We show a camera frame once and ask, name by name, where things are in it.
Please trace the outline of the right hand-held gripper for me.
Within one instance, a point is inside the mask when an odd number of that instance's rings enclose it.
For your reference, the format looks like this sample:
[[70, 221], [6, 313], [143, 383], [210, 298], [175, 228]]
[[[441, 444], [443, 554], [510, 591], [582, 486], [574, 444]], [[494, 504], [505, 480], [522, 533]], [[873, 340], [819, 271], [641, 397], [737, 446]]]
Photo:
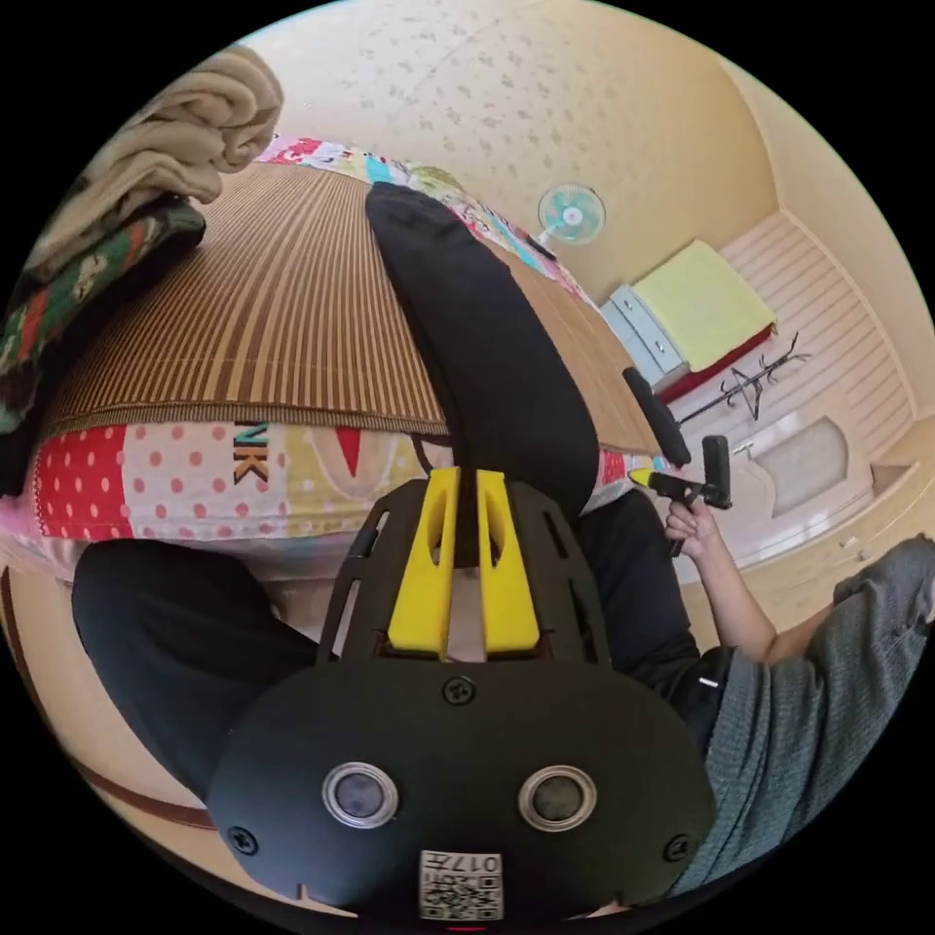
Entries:
[[677, 475], [652, 469], [631, 470], [628, 472], [628, 479], [639, 487], [649, 488], [658, 497], [685, 508], [703, 500], [706, 490], [703, 482], [689, 481]]

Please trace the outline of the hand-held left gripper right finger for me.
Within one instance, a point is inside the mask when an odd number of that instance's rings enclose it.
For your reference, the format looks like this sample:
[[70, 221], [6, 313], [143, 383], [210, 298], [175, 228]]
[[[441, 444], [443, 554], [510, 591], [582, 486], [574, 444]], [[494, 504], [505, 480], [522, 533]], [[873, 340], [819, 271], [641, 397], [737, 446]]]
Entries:
[[531, 654], [540, 629], [505, 476], [480, 470], [475, 493], [484, 653]]

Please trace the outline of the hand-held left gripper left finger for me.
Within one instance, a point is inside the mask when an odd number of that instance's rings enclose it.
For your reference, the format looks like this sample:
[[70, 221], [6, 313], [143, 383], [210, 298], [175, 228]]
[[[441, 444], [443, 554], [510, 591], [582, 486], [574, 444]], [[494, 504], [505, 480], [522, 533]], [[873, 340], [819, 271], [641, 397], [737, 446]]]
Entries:
[[445, 658], [450, 626], [461, 473], [434, 470], [403, 568], [388, 641], [393, 652]]

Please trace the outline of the person's right hand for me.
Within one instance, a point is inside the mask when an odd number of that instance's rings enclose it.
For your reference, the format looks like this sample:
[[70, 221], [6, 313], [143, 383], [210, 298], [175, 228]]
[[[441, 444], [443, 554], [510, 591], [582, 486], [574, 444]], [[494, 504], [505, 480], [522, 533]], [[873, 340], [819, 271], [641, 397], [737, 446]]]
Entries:
[[672, 547], [678, 546], [697, 566], [726, 550], [713, 513], [702, 500], [690, 505], [671, 501], [664, 532]]

